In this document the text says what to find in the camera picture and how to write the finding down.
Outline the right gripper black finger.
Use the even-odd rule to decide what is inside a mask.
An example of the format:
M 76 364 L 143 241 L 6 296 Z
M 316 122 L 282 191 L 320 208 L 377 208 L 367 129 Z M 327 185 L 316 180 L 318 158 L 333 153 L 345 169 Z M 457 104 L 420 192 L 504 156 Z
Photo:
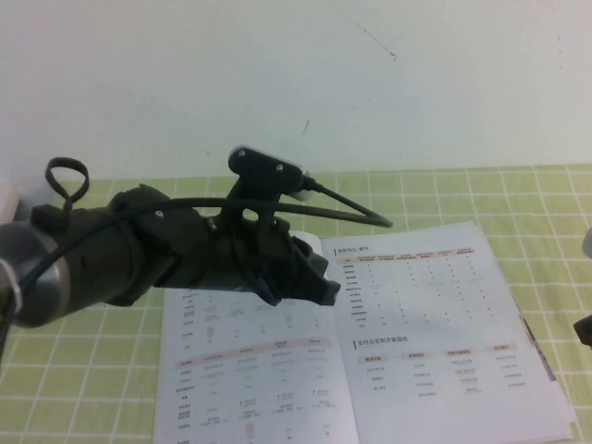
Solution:
M 592 345 L 592 315 L 588 315 L 573 324 L 573 330 L 582 344 Z

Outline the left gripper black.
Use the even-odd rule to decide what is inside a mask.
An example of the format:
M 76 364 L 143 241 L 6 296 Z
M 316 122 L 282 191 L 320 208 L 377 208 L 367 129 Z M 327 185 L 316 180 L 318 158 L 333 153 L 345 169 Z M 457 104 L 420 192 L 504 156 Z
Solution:
M 340 284 L 326 277 L 320 240 L 289 234 L 288 222 L 263 211 L 257 220 L 240 209 L 201 216 L 193 208 L 128 219 L 145 251 L 146 269 L 130 290 L 111 299 L 131 306 L 149 288 L 241 290 L 277 305 L 283 299 L 335 304 Z

